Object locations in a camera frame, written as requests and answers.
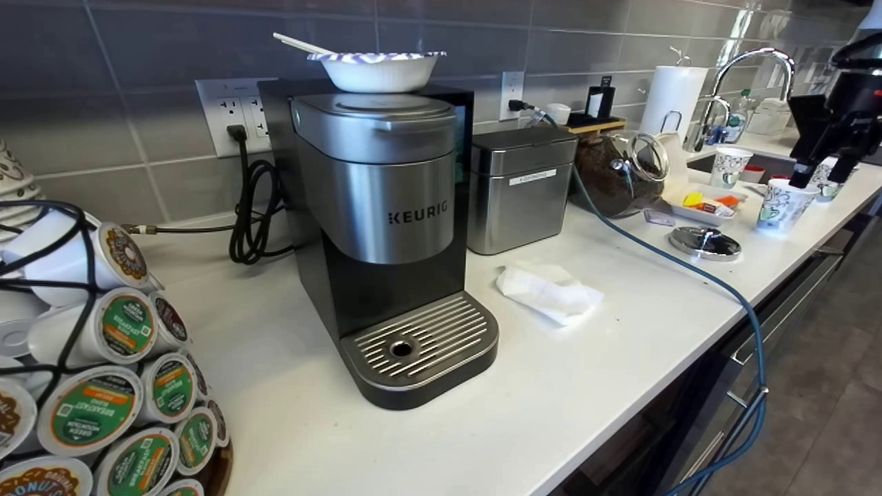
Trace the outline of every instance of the gray tile backsplash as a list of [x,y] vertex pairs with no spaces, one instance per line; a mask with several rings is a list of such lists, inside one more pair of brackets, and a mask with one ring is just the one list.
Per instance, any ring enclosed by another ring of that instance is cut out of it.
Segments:
[[34,175],[68,175],[138,163],[115,93],[3,100],[0,141]]
[[45,177],[42,190],[52,198],[74,202],[82,209],[126,220],[126,223],[154,223],[162,219],[147,169],[125,169],[107,175],[79,175],[79,177]]
[[483,26],[378,26],[381,51],[443,51],[437,78],[451,74],[498,74],[523,68],[527,30]]
[[381,0],[381,17],[530,26],[533,0]]
[[170,220],[229,212],[236,205],[236,159],[195,159],[151,169]]
[[[334,51],[447,51],[435,84],[475,92],[495,121],[498,74],[534,106],[585,106],[615,74],[615,114],[640,121],[654,67],[716,67],[785,46],[796,92],[866,9],[840,0],[0,0],[0,141],[52,197],[114,220],[232,209],[239,172],[214,159],[194,81],[323,78],[269,39]],[[764,86],[738,67],[724,93]]]
[[0,2],[0,93],[111,92],[82,9]]
[[195,89],[126,93],[149,163],[214,154]]
[[541,0],[533,26],[577,30],[624,30],[629,2]]

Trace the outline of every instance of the white paper napkin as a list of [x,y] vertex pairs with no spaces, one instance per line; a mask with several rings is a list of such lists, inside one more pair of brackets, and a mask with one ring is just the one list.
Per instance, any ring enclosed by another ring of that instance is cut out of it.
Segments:
[[604,301],[604,292],[585,287],[557,265],[504,265],[495,289],[557,326],[585,319]]

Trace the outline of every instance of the coffee maker drip tray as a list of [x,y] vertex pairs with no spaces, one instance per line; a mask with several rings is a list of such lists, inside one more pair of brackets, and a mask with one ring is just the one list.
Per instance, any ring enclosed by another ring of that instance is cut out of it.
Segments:
[[488,370],[495,338],[493,315],[457,292],[338,338],[338,354],[369,403],[403,411]]

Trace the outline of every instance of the keurig logo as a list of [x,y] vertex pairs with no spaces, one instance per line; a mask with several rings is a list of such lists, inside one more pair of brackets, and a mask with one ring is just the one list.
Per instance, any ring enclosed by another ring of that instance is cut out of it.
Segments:
[[389,212],[389,227],[422,223],[422,220],[437,219],[443,212],[447,212],[447,202],[437,202],[437,205],[431,205],[422,209],[397,209],[397,212]]

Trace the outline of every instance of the white countertop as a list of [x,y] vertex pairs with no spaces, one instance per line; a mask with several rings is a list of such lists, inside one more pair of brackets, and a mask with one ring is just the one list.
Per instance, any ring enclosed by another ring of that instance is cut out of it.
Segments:
[[[858,169],[840,198],[814,205],[788,241],[749,231],[761,205],[749,197],[721,228],[742,242],[742,259],[702,268],[757,301],[878,184],[882,169]],[[643,214],[624,227],[670,250],[670,228]],[[229,496],[548,493],[742,315],[719,289],[567,208],[555,241],[501,257],[469,253],[469,292],[498,319],[495,363],[415,411],[381,411],[349,381],[293,257],[235,268],[224,235],[141,245],[229,417]],[[606,304],[579,329],[555,329],[493,289],[495,271],[523,259],[563,265]]]

